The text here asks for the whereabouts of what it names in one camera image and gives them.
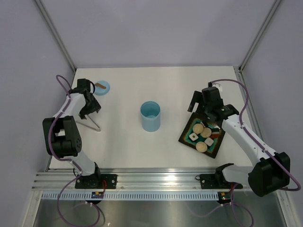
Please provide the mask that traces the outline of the metal tongs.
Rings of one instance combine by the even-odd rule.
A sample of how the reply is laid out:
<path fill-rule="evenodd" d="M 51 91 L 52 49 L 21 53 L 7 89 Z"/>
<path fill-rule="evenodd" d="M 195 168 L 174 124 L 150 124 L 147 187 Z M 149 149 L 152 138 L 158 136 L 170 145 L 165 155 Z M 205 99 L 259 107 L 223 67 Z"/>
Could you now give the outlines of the metal tongs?
<path fill-rule="evenodd" d="M 93 121 L 93 119 L 89 115 L 85 115 L 83 119 L 77 117 L 75 121 L 76 123 L 84 127 L 87 127 L 91 130 L 94 130 L 96 132 L 101 132 L 101 127 L 95 121 Z"/>

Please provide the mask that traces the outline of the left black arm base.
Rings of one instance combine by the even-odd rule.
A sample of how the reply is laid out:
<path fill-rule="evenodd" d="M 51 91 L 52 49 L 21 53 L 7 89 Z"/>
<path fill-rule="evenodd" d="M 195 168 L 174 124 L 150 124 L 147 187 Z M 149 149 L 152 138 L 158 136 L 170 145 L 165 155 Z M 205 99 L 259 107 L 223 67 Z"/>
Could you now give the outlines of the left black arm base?
<path fill-rule="evenodd" d="M 101 174 L 100 176 L 81 176 L 76 180 L 76 189 L 115 189 L 117 184 L 116 174 Z"/>

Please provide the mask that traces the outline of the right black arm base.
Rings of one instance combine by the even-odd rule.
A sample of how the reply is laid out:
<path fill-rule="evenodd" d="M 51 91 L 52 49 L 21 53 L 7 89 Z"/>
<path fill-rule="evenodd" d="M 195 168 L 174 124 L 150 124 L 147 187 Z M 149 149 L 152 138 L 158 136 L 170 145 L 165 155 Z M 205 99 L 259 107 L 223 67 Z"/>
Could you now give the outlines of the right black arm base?
<path fill-rule="evenodd" d="M 200 174 L 195 179 L 200 182 L 201 189 L 231 189 L 235 185 L 219 174 Z"/>

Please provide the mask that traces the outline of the blue cylindrical lunch container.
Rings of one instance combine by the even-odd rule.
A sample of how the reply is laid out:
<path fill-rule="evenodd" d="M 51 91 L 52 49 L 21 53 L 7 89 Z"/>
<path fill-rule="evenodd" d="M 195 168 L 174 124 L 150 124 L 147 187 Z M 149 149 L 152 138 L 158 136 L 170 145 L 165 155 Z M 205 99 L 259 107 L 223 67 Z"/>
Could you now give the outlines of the blue cylindrical lunch container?
<path fill-rule="evenodd" d="M 155 132 L 160 128 L 161 108 L 154 101 L 144 102 L 140 107 L 142 128 L 147 132 Z"/>

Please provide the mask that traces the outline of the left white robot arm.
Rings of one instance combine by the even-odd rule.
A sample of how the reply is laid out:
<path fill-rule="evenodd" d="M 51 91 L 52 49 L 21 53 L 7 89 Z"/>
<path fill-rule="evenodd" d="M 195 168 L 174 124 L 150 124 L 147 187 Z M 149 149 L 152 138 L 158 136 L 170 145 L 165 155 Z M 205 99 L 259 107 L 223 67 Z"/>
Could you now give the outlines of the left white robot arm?
<path fill-rule="evenodd" d="M 47 153 L 58 161 L 68 162 L 78 171 L 77 180 L 91 188 L 102 184 L 98 165 L 82 150 L 82 139 L 76 124 L 86 120 L 89 114 L 101 110 L 94 97 L 95 86 L 88 79 L 78 79 L 77 86 L 65 90 L 66 100 L 51 118 L 43 120 L 43 132 Z"/>

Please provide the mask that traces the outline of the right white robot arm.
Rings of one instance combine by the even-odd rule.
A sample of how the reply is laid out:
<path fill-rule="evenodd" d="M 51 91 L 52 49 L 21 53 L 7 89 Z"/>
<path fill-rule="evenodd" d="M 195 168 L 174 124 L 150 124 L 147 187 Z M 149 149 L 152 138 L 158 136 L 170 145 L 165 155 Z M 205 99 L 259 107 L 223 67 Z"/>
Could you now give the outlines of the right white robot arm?
<path fill-rule="evenodd" d="M 228 133 L 252 163 L 252 167 L 233 163 L 217 167 L 214 179 L 219 187 L 239 183 L 249 186 L 257 196 L 263 197 L 289 185 L 290 157 L 285 152 L 277 153 L 247 127 L 242 120 L 242 112 L 233 105 L 225 105 L 218 88 L 195 91 L 188 112 L 193 111 L 195 104 L 198 107 L 194 113 Z"/>

